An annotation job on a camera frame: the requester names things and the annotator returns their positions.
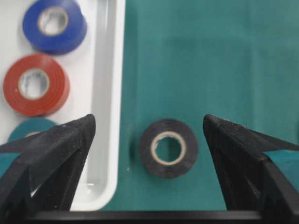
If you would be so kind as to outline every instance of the black electrical tape roll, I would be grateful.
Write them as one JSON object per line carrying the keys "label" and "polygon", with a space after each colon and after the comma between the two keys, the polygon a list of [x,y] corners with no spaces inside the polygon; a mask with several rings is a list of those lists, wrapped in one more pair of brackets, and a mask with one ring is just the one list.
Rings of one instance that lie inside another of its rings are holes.
{"label": "black electrical tape roll", "polygon": [[[180,156],[166,162],[158,158],[158,142],[166,137],[175,138],[181,145]],[[174,119],[163,119],[151,124],[140,139],[140,157],[145,168],[162,178],[176,178],[185,174],[195,163],[198,144],[193,131],[184,123]]]}

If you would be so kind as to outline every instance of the tape roll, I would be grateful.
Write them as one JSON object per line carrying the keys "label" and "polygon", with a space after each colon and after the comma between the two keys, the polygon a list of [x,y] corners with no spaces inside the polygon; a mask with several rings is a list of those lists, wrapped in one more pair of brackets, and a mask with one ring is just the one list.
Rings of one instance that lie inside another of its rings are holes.
{"label": "tape roll", "polygon": [[[156,154],[159,141],[171,137],[181,145],[180,156],[172,161],[161,160]],[[163,119],[151,124],[140,139],[140,157],[145,168],[162,178],[176,178],[185,174],[195,163],[198,154],[196,136],[184,123]]]}
{"label": "tape roll", "polygon": [[87,24],[74,0],[38,0],[25,13],[23,32],[38,50],[65,54],[84,39]]}
{"label": "tape roll", "polygon": [[30,118],[14,129],[8,138],[8,142],[28,137],[39,132],[47,131],[55,125],[56,123],[48,119]]}
{"label": "tape roll", "polygon": [[70,82],[63,69],[44,54],[29,55],[17,61],[3,83],[8,104],[30,117],[56,112],[65,103],[69,91]]}

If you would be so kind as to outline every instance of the tape core hole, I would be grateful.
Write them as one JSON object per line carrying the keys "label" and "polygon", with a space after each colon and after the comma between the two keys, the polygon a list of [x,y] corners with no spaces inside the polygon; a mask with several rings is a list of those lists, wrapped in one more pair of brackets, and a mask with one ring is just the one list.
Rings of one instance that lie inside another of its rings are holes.
{"label": "tape core hole", "polygon": [[166,166],[179,163],[185,156],[185,153],[186,143],[182,136],[176,132],[160,133],[151,143],[151,154],[153,158],[158,163]]}
{"label": "tape core hole", "polygon": [[40,99],[49,89],[50,81],[47,73],[33,68],[25,71],[18,83],[20,94],[29,100]]}
{"label": "tape core hole", "polygon": [[38,17],[38,27],[45,35],[62,33],[69,22],[69,16],[61,7],[49,7],[43,10]]}

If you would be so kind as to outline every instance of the blue electrical tape roll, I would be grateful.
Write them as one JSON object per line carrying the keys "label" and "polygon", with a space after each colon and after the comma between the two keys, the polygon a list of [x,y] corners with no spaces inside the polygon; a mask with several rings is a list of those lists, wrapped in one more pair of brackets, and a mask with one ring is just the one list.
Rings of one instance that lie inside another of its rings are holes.
{"label": "blue electrical tape roll", "polygon": [[38,0],[23,19],[26,38],[36,49],[50,54],[74,50],[86,31],[86,21],[74,0]]}
{"label": "blue electrical tape roll", "polygon": [[17,126],[8,138],[8,142],[18,140],[32,134],[47,131],[56,124],[45,118],[31,118]]}

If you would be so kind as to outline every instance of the green cloth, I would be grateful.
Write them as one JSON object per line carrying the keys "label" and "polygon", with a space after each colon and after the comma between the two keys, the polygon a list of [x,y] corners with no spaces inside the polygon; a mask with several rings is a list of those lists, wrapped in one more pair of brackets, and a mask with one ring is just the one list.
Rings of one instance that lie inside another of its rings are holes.
{"label": "green cloth", "polygon": [[[204,115],[298,142],[299,1],[127,0],[118,186],[103,210],[225,210]],[[139,139],[174,118],[199,155],[177,179],[149,174]]]}
{"label": "green cloth", "polygon": [[299,193],[299,151],[265,152]]}
{"label": "green cloth", "polygon": [[0,178],[19,155],[19,153],[0,153]]}

